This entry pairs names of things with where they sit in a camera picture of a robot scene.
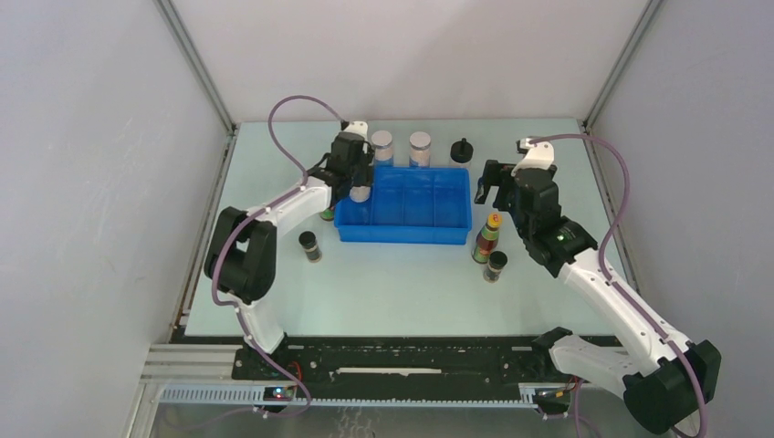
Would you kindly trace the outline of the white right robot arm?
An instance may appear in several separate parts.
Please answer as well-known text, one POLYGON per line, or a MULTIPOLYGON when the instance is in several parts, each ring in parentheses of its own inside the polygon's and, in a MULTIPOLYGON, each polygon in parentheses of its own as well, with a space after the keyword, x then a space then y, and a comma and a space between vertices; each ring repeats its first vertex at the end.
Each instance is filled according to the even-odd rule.
POLYGON ((493 206, 515 222, 529 256, 575 290, 612 328, 622 353, 554 328, 534 339, 534 375, 554 381, 574 375, 621 398, 648 432, 674 432, 714 398, 722 356, 708 340, 695 343, 661 318, 618 275, 597 242, 562 215, 555 165, 524 167, 488 160, 474 202, 497 188, 493 206))

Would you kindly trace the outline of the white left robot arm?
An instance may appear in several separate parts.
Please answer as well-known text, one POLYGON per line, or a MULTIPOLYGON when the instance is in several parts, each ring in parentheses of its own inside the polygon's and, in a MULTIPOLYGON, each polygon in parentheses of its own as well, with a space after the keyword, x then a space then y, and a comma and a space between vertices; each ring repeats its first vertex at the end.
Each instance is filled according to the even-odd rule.
POLYGON ((267 380, 281 378, 288 368, 287 353, 277 348, 286 333, 267 298, 277 272, 277 241, 352 189, 370 190, 373 157, 367 123, 350 122, 329 153, 287 192, 247 210, 227 207, 216 219, 203 271, 215 304, 234 308, 246 342, 258 349, 253 367, 267 380))

